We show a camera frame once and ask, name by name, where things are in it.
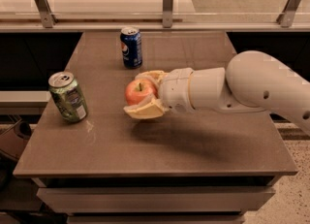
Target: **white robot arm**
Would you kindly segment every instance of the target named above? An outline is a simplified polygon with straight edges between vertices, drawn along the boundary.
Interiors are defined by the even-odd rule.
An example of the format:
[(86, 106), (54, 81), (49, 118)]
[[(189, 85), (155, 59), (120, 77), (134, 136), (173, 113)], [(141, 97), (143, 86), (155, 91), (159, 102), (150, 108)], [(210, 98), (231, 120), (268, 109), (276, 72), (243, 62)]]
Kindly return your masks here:
[(238, 54), (226, 70), (173, 70), (161, 81), (159, 99), (173, 112), (270, 111), (310, 136), (310, 83), (259, 51)]

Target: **brown table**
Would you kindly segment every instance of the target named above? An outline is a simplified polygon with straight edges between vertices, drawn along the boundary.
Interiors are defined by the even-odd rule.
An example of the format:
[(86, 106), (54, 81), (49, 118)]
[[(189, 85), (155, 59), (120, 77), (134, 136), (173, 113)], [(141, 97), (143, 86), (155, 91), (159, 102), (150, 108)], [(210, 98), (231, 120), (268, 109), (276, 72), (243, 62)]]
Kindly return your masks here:
[(119, 33), (83, 34), (67, 68), (89, 115), (69, 124), (50, 101), (15, 176), (33, 178), (57, 212), (230, 212), (227, 223), (239, 223), (274, 194), (277, 179), (297, 172), (268, 112), (135, 120), (122, 110), (137, 73), (225, 67), (230, 41), (224, 32), (145, 32), (142, 48), (142, 67), (128, 70)]

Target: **apple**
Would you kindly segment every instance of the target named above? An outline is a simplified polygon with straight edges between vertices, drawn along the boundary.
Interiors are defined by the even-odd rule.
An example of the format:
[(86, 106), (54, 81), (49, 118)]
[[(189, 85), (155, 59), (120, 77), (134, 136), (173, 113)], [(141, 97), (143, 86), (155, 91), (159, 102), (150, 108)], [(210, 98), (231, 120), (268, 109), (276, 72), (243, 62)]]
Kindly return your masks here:
[(133, 80), (125, 90), (126, 102), (128, 105), (136, 105), (151, 93), (157, 97), (157, 88), (151, 80)]

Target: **floor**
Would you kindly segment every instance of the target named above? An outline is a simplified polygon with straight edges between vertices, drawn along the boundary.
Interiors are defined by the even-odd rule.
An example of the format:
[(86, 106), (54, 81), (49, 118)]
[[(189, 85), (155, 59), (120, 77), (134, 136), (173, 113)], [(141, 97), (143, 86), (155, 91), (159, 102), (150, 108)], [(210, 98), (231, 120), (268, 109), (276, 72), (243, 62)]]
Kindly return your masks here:
[(274, 186), (276, 194), (244, 224), (310, 223), (310, 138), (289, 122), (275, 121), (298, 167), (296, 176), (284, 176)]

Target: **pepsi can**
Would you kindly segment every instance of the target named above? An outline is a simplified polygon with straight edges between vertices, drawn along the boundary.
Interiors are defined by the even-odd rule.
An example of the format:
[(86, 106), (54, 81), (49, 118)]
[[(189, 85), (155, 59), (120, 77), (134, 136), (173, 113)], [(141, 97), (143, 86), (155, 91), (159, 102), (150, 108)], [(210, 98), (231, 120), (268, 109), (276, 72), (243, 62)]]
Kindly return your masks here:
[(137, 27), (124, 27), (121, 30), (120, 41), (125, 67), (130, 69), (142, 65), (141, 34)]

